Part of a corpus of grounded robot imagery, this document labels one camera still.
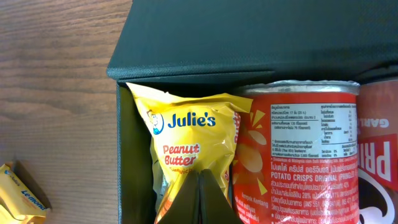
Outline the dark green box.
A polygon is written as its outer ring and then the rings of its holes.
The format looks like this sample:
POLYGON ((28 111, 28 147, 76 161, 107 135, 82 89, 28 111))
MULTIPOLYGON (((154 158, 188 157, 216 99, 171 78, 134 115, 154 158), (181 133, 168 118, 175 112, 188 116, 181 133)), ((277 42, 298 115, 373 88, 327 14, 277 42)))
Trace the dark green box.
POLYGON ((111 57, 118 221, 152 223, 150 133, 128 83, 201 97, 279 80, 397 76, 396 1, 135 0, 111 57))

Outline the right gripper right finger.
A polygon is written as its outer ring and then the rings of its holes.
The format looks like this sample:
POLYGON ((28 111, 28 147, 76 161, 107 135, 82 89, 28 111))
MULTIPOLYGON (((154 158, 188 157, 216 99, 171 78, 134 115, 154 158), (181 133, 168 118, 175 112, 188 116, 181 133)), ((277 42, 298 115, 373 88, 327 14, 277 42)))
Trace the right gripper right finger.
POLYGON ((243 224, 229 205, 211 170, 200 172, 201 224, 243 224))

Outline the small yellow snack packet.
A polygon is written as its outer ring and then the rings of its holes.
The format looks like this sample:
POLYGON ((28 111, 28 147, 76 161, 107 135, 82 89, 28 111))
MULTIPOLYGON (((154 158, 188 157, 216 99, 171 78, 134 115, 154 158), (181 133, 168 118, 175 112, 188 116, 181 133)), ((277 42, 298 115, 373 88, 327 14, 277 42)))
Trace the small yellow snack packet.
POLYGON ((43 224, 51 209, 46 194, 20 161, 1 164, 1 224, 43 224))

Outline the red Pringles can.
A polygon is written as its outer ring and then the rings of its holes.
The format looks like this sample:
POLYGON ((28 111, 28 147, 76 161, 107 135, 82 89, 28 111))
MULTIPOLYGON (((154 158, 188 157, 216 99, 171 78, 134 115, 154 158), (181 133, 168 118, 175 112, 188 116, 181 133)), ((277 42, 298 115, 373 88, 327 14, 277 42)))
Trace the red Pringles can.
POLYGON ((362 85, 357 106, 359 221, 397 223, 397 80, 362 85))
POLYGON ((352 81, 286 80, 242 86, 232 165, 244 223, 358 223, 358 139, 352 81))

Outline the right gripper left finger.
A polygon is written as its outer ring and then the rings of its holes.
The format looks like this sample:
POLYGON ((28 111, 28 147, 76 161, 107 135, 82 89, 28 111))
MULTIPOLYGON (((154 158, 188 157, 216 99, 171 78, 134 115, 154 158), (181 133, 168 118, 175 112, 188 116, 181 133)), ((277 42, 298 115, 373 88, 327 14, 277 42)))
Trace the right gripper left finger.
POLYGON ((160 224, 199 224, 200 191, 198 172, 190 172, 179 190, 175 200, 160 224))

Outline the orange yellow snack bag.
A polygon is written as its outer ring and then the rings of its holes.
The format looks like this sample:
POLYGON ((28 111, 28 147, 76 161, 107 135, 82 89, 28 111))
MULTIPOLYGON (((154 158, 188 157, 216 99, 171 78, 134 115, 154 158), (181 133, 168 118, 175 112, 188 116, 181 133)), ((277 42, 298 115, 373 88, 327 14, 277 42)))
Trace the orange yellow snack bag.
POLYGON ((152 136, 154 168, 167 183, 155 222, 169 211, 191 171, 210 170, 227 197, 240 114, 250 112, 252 100, 227 93, 184 98, 133 83, 128 87, 152 136))

